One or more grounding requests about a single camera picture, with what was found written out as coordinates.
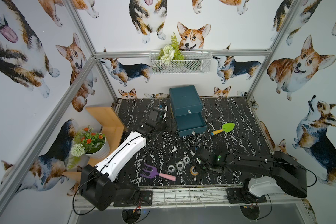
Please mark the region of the teal drawer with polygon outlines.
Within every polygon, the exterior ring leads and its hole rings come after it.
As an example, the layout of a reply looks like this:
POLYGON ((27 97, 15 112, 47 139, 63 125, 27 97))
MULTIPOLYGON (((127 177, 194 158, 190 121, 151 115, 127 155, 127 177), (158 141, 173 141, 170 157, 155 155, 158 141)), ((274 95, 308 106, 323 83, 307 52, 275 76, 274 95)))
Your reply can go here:
POLYGON ((175 118, 179 137, 204 133, 207 130, 202 113, 192 113, 175 118))

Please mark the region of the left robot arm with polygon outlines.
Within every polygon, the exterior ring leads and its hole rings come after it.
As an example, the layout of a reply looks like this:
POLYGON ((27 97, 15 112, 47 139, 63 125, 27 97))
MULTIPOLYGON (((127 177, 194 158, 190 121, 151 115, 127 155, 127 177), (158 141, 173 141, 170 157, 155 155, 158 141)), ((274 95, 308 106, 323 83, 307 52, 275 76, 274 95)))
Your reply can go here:
POLYGON ((94 208, 104 211, 113 202, 122 201, 132 205, 141 202, 138 186, 132 183, 116 184, 114 181, 127 162, 146 146, 147 138, 166 131, 167 111, 165 104, 153 107, 149 117, 139 123, 111 155, 95 166, 85 166, 77 192, 94 208))

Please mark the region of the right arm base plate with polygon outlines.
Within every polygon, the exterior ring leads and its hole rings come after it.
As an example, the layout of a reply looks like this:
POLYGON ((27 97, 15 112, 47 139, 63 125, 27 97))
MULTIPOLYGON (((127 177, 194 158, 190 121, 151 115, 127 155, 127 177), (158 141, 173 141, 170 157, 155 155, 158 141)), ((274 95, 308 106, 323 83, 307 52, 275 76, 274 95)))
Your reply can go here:
POLYGON ((256 197, 249 192, 245 192, 242 188, 227 188, 227 199, 229 203, 244 203, 244 204, 252 204, 252 203, 266 203, 267 199, 265 196, 256 197))

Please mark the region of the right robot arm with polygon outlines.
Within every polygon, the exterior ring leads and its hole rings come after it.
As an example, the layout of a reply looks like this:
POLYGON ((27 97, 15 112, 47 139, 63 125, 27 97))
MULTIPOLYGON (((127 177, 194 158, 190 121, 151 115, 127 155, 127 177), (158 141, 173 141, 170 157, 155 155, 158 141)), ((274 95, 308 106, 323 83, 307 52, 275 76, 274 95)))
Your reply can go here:
POLYGON ((283 152, 255 157, 234 153, 215 155, 198 148, 195 160, 198 173, 223 175, 240 171, 262 175, 246 179, 243 185, 243 191, 255 197, 279 190, 296 198, 307 197, 307 169, 283 152))

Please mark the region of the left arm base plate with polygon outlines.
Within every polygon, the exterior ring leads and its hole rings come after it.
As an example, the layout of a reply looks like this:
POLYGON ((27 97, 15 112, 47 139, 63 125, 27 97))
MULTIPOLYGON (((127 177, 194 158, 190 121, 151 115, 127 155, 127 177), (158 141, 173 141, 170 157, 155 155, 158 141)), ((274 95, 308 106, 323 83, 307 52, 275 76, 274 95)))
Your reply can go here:
POLYGON ((128 195, 117 195, 113 201, 114 207, 138 207, 151 206, 153 200, 153 191, 142 190, 129 192, 128 195))

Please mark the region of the orange tape roll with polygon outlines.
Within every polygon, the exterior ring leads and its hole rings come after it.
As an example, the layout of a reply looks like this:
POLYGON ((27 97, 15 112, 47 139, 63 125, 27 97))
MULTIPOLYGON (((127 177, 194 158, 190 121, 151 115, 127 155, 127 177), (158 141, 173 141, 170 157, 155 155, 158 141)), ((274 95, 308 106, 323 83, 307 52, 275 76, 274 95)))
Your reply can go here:
POLYGON ((197 176, 199 173, 198 171, 196 170, 196 167, 195 166, 192 166, 190 168, 190 173, 193 175, 193 176, 197 176))

